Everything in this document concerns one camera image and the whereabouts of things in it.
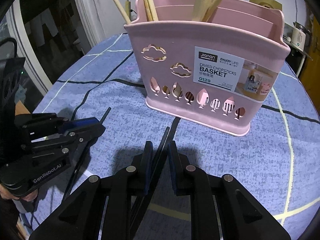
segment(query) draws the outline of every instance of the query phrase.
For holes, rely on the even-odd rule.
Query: blue tablecloth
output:
[[[146,140],[158,147],[174,117],[148,108],[145,97],[127,34],[95,46],[46,94],[35,113],[100,119],[112,107],[74,189],[91,174],[106,177],[130,165]],[[319,118],[287,63],[264,104],[271,108],[258,111],[244,137],[180,120],[174,140],[178,151],[208,174],[234,175],[295,240],[320,205],[320,125],[300,117]],[[40,189],[33,228],[60,204],[70,173]],[[174,196],[168,162],[135,239],[191,239],[189,198]]]

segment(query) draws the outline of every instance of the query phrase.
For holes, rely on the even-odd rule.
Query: blue gripper pad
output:
[[[92,125],[92,124],[96,124],[96,123],[99,123],[99,120],[97,118],[95,118],[95,117],[65,122],[62,125],[62,128],[59,130],[59,133],[62,134],[66,130],[71,130],[71,129],[74,129],[74,128],[79,128],[79,127]]]

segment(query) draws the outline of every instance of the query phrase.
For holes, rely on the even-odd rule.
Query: product label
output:
[[[195,47],[193,82],[264,101],[278,73],[221,51]]]
[[[243,58],[195,47],[193,82],[234,92],[243,64]]]

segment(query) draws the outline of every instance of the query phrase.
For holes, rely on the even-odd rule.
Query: electric kettle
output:
[[[294,22],[293,25],[294,27],[293,27],[291,42],[303,50],[304,45],[306,43],[306,34],[309,35],[309,43],[310,43],[311,32],[297,22]]]

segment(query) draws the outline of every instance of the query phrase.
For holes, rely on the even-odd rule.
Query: jianan logo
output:
[[[47,171],[46,173],[43,173],[39,178],[33,179],[33,183],[37,183],[44,179],[46,176],[50,175],[51,173],[55,172],[57,169],[61,168],[62,164],[58,164],[57,167],[53,167],[50,171]]]
[[[209,60],[212,62],[217,62],[218,56],[210,53],[204,53],[199,51],[199,58],[204,60]]]

